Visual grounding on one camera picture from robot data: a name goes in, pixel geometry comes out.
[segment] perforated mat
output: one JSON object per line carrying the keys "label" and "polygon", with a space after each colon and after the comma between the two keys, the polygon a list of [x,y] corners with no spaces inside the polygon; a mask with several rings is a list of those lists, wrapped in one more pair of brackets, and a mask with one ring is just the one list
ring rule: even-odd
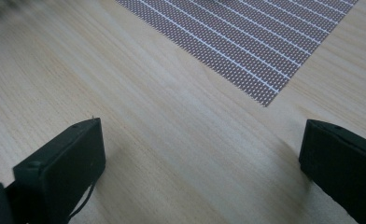
{"label": "perforated mat", "polygon": [[357,0],[117,0],[267,106]]}

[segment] black object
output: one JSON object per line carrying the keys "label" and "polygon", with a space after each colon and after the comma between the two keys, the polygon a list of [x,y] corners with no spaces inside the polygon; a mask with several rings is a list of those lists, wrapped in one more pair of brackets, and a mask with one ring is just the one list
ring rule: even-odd
{"label": "black object", "polygon": [[[0,184],[0,218],[13,217],[15,224],[67,223],[88,201],[105,165],[101,120],[70,126],[16,165],[15,181],[6,190]],[[89,186],[88,198],[72,214]]]}
{"label": "black object", "polygon": [[366,139],[309,119],[299,158],[302,170],[358,223],[366,223]]}

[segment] wood grain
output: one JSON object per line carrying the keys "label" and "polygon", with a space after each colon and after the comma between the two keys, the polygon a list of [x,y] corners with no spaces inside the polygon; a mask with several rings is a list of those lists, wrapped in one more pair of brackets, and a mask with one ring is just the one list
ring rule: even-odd
{"label": "wood grain", "polygon": [[0,14],[0,181],[102,119],[106,171],[71,223],[355,223],[300,171],[307,119],[366,138],[366,0],[262,107],[112,0]]}

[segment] wooden floor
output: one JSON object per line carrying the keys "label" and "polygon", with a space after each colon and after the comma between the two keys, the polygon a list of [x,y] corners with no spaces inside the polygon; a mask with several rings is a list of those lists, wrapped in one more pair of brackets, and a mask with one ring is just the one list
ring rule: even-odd
{"label": "wooden floor", "polygon": [[0,14],[0,181],[102,119],[106,171],[71,223],[355,223],[301,172],[307,119],[366,138],[366,0],[262,107],[113,0]]}

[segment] white stripe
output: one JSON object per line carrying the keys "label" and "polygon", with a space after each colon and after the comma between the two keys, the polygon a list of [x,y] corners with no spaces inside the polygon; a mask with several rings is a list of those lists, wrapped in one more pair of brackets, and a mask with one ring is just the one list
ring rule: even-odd
{"label": "white stripe", "polygon": [[200,23],[202,26],[206,27],[208,30],[214,32],[215,34],[221,36],[222,38],[224,38],[225,40],[229,41],[230,43],[234,44],[237,48],[243,50],[244,52],[250,54],[252,57],[256,58],[257,60],[261,61],[262,63],[266,64],[267,66],[269,66],[270,68],[272,68],[274,71],[276,71],[277,73],[279,73],[281,76],[290,79],[288,75],[284,74],[283,72],[279,71],[277,68],[275,68],[274,66],[272,66],[271,64],[265,62],[263,59],[261,59],[259,56],[255,55],[254,53],[250,52],[247,49],[244,49],[243,47],[241,47],[240,45],[238,45],[237,43],[233,42],[232,40],[230,40],[227,36],[219,33],[218,31],[214,30],[212,27],[209,27],[208,25],[206,25],[205,23],[203,23],[202,21],[197,20],[196,18],[194,18],[193,16],[191,16],[189,13],[187,13],[186,11],[182,10],[181,8],[175,6],[174,4],[168,2],[167,0],[163,0],[164,2],[168,3],[169,5],[171,5],[172,7],[176,8],[177,10],[179,10],[180,12],[184,13],[186,16],[192,18],[193,20],[197,21],[198,23]]}
{"label": "white stripe", "polygon": [[274,21],[276,21],[276,22],[278,22],[278,23],[280,23],[280,24],[282,24],[282,25],[284,25],[284,26],[288,27],[290,30],[292,30],[292,31],[294,31],[294,32],[296,32],[296,33],[298,33],[298,34],[300,34],[300,35],[305,36],[306,38],[308,38],[308,39],[310,39],[310,40],[312,40],[312,41],[316,42],[317,44],[320,44],[320,42],[319,42],[319,41],[315,40],[315,39],[314,39],[313,37],[311,37],[310,35],[307,35],[307,34],[305,34],[305,33],[301,32],[301,31],[297,30],[296,28],[291,27],[291,26],[290,26],[290,25],[288,25],[288,24],[285,24],[284,22],[280,21],[279,19],[277,19],[277,18],[275,18],[275,17],[273,17],[273,16],[271,16],[271,15],[268,15],[267,13],[265,13],[265,12],[263,12],[263,11],[261,11],[261,10],[257,9],[256,7],[253,7],[253,6],[249,5],[248,3],[245,3],[245,2],[243,2],[243,1],[240,1],[240,2],[241,2],[242,4],[244,4],[244,5],[247,5],[248,7],[253,8],[254,10],[258,11],[259,13],[261,13],[262,15],[264,15],[264,16],[266,16],[266,17],[268,17],[268,18],[271,18],[272,20],[274,20]]}
{"label": "white stripe", "polygon": [[352,3],[348,3],[348,2],[346,2],[346,1],[344,1],[344,0],[340,0],[340,2],[342,2],[342,3],[345,3],[345,4],[347,4],[347,5],[349,5],[349,6],[354,6],[354,4],[352,4]]}
{"label": "white stripe", "polygon": [[238,67],[242,68],[243,70],[245,70],[246,72],[248,72],[251,76],[253,76],[255,79],[257,79],[258,81],[260,81],[262,84],[264,84],[265,86],[267,86],[269,89],[271,89],[272,91],[274,91],[275,93],[279,93],[278,90],[274,89],[273,86],[271,86],[270,84],[268,84],[267,82],[263,81],[261,78],[257,77],[255,74],[253,74],[252,72],[250,72],[249,70],[247,70],[244,66],[242,66],[241,64],[237,63],[236,61],[234,61],[233,59],[229,58],[228,56],[226,56],[225,54],[223,54],[222,52],[220,52],[218,49],[215,49],[214,47],[210,46],[209,44],[207,44],[206,42],[204,42],[201,38],[197,37],[196,35],[192,34],[190,31],[186,30],[184,27],[182,27],[181,25],[179,25],[178,23],[176,23],[175,21],[169,19],[168,17],[166,17],[165,15],[163,15],[159,10],[157,10],[156,8],[150,6],[149,4],[147,4],[146,2],[144,2],[143,0],[139,0],[142,4],[144,4],[145,6],[151,8],[153,11],[157,12],[160,16],[164,17],[165,19],[167,19],[169,22],[173,23],[175,26],[177,26],[178,28],[180,28],[181,30],[183,30],[184,32],[186,32],[187,34],[191,35],[192,37],[194,37],[195,39],[197,39],[198,41],[200,41],[201,43],[203,43],[204,45],[206,45],[207,47],[209,47],[210,49],[214,50],[216,53],[220,54],[221,56],[223,56],[224,58],[226,58],[227,60],[231,61],[232,63],[234,63],[235,65],[237,65]]}
{"label": "white stripe", "polygon": [[318,12],[315,12],[314,10],[312,10],[312,9],[311,9],[311,8],[309,8],[309,7],[306,7],[306,6],[300,5],[300,4],[298,4],[298,3],[296,3],[296,2],[293,2],[293,1],[291,1],[291,0],[288,0],[288,1],[290,1],[292,4],[294,4],[294,5],[298,6],[298,7],[302,7],[303,9],[305,9],[305,10],[307,10],[307,11],[310,11],[310,12],[312,12],[312,13],[314,13],[314,14],[318,15],[319,17],[321,17],[321,18],[325,19],[326,21],[329,21],[329,22],[333,23],[334,25],[336,25],[336,24],[338,23],[337,21],[334,21],[334,20],[330,19],[329,17],[323,16],[322,14],[320,14],[320,13],[318,13]]}
{"label": "white stripe", "polygon": [[[272,31],[272,30],[268,29],[267,27],[265,27],[265,26],[263,26],[263,25],[261,25],[261,24],[257,23],[256,21],[251,20],[250,18],[248,18],[248,17],[246,17],[246,16],[242,15],[241,13],[239,13],[239,12],[235,11],[234,9],[232,9],[232,8],[230,8],[230,7],[227,7],[226,5],[221,4],[219,1],[215,1],[215,2],[217,2],[217,3],[218,3],[218,4],[220,4],[221,6],[226,7],[228,10],[230,10],[230,11],[231,11],[231,12],[233,12],[234,14],[236,14],[236,15],[238,15],[238,16],[240,16],[240,17],[242,17],[243,19],[245,19],[245,20],[247,20],[247,21],[250,21],[250,22],[254,23],[255,25],[257,25],[257,26],[259,26],[260,28],[262,28],[262,29],[264,29],[264,30],[266,30],[266,31],[270,32],[270,33],[271,33],[271,34],[273,34],[273,35],[278,36],[279,38],[283,39],[285,42],[290,43],[290,45],[292,45],[292,46],[296,47],[297,49],[300,49],[300,50],[301,50],[301,51],[303,51],[304,53],[306,53],[306,54],[308,54],[308,55],[311,55],[311,53],[310,53],[309,51],[307,51],[306,49],[303,49],[302,47],[300,47],[300,46],[298,46],[298,45],[296,45],[296,44],[292,43],[290,40],[286,39],[286,38],[285,38],[285,37],[283,37],[282,35],[279,35],[279,34],[277,34],[276,32],[274,32],[274,31]],[[306,36],[306,37],[307,37],[308,39],[310,39],[310,40],[314,41],[315,43],[320,44],[320,42],[319,42],[319,41],[317,41],[317,40],[313,39],[311,36]]]}
{"label": "white stripe", "polygon": [[333,11],[336,11],[336,12],[338,12],[338,13],[340,13],[340,14],[345,15],[345,13],[344,13],[343,11],[340,11],[340,9],[337,9],[337,8],[331,7],[331,6],[329,6],[329,5],[326,5],[325,3],[319,2],[319,1],[317,1],[317,0],[314,0],[314,1],[318,2],[320,5],[322,5],[322,6],[324,6],[324,7],[328,7],[329,9],[331,9],[331,10],[333,10]]}
{"label": "white stripe", "polygon": [[244,33],[245,35],[248,35],[248,36],[252,37],[252,38],[253,38],[253,39],[255,39],[256,41],[260,42],[263,46],[267,47],[268,49],[271,49],[271,50],[275,51],[277,54],[279,54],[280,56],[282,56],[282,57],[284,57],[285,59],[289,60],[291,63],[294,63],[294,64],[296,64],[296,65],[297,65],[297,66],[299,66],[299,67],[300,67],[300,66],[302,66],[302,64],[300,64],[300,63],[296,63],[296,61],[294,61],[294,60],[290,59],[290,57],[286,56],[285,54],[283,54],[283,53],[282,53],[282,52],[280,52],[279,50],[274,49],[273,47],[271,47],[271,46],[267,45],[267,44],[266,44],[266,43],[264,43],[262,40],[259,40],[257,37],[255,37],[254,35],[251,35],[251,34],[249,34],[248,32],[246,32],[246,31],[244,31],[244,30],[241,30],[239,27],[235,26],[234,24],[230,23],[229,21],[224,20],[224,19],[223,19],[223,18],[221,18],[220,16],[218,16],[218,15],[216,15],[215,13],[213,13],[213,12],[209,11],[207,8],[205,8],[205,7],[202,7],[202,6],[198,5],[197,3],[193,2],[192,0],[189,0],[189,1],[191,1],[195,6],[202,8],[203,10],[205,10],[205,11],[206,11],[206,12],[208,12],[208,13],[210,13],[211,15],[213,15],[213,16],[215,16],[215,17],[219,18],[220,20],[222,20],[222,21],[226,22],[227,24],[229,24],[229,25],[230,25],[230,26],[232,26],[233,28],[235,28],[235,29],[239,30],[241,33]]}
{"label": "white stripe", "polygon": [[264,2],[266,2],[266,3],[270,4],[270,5],[271,5],[271,6],[273,6],[273,7],[277,7],[279,10],[282,10],[282,11],[284,11],[284,12],[288,13],[290,16],[295,17],[295,18],[299,19],[300,21],[303,21],[303,22],[307,23],[308,25],[314,26],[315,28],[317,28],[318,30],[322,31],[323,33],[326,33],[326,34],[328,34],[328,33],[329,33],[329,31],[327,31],[327,30],[323,29],[322,27],[318,27],[317,25],[315,25],[315,24],[311,23],[310,21],[306,21],[306,20],[304,20],[303,18],[298,17],[298,16],[294,15],[293,13],[291,13],[291,12],[289,12],[289,11],[286,11],[284,8],[279,7],[279,6],[277,6],[277,5],[274,5],[274,4],[270,3],[268,0],[264,0]]}

